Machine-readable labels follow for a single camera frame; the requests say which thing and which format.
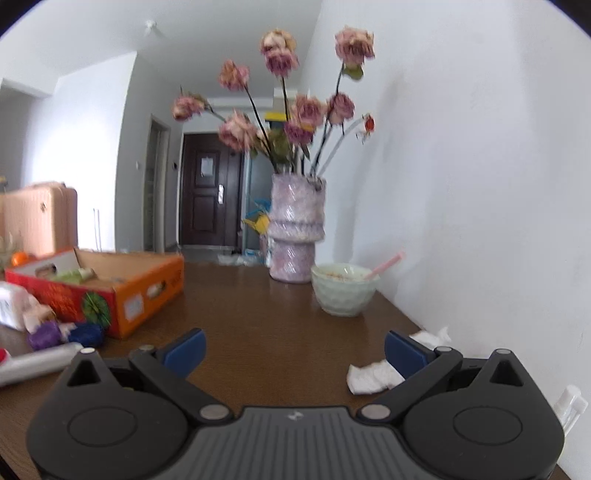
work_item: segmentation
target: purple yarn ball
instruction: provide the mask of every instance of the purple yarn ball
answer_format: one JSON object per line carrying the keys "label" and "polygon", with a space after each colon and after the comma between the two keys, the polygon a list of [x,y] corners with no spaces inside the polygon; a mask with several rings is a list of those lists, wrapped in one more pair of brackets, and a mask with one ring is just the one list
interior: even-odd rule
{"label": "purple yarn ball", "polygon": [[43,350],[61,344],[60,326],[55,320],[44,322],[35,331],[28,335],[28,342],[33,350]]}

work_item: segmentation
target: packaging label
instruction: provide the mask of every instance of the packaging label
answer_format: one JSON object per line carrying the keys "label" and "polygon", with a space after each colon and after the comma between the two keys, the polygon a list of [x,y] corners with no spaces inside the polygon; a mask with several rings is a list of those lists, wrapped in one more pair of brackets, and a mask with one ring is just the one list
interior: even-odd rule
{"label": "packaging label", "polygon": [[125,319],[128,322],[135,320],[144,312],[144,299],[142,298],[142,294],[138,293],[126,300],[123,304],[123,308],[125,310]]}

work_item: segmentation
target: door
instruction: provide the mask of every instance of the door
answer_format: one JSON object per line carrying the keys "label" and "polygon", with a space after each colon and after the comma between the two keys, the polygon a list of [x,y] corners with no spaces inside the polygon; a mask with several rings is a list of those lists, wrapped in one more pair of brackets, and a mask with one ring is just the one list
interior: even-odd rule
{"label": "door", "polygon": [[152,120],[144,173],[144,250],[164,251],[164,194],[168,128]]}
{"label": "door", "polygon": [[156,160],[158,158],[158,128],[150,127],[144,173],[144,250],[154,251],[154,195],[156,193]]}
{"label": "door", "polygon": [[238,247],[242,154],[217,134],[184,137],[181,244]]}

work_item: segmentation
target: wooden table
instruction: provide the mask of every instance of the wooden table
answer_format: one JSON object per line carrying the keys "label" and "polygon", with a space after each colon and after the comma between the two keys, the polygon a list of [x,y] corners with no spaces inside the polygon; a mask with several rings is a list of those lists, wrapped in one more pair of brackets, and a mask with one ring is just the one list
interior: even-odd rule
{"label": "wooden table", "polygon": [[[363,317],[338,319],[320,309],[310,285],[275,282],[262,267],[187,264],[184,294],[128,340],[107,340],[101,354],[163,346],[193,327],[206,332],[207,357],[189,379],[236,413],[244,405],[347,405],[355,411],[373,397],[349,392],[349,365],[383,359],[387,331],[417,331],[381,295]],[[13,355],[29,351],[24,336],[8,329],[0,329],[0,346]],[[56,377],[0,388],[0,452],[21,480],[38,479],[25,432]],[[567,476],[557,469],[552,480]]]}

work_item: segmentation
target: white tube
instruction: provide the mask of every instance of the white tube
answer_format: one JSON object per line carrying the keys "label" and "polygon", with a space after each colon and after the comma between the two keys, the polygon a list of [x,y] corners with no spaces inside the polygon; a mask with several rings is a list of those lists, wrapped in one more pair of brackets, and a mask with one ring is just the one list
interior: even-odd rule
{"label": "white tube", "polygon": [[80,350],[82,350],[81,344],[66,343],[38,352],[10,357],[0,365],[0,387],[62,370],[70,364]]}

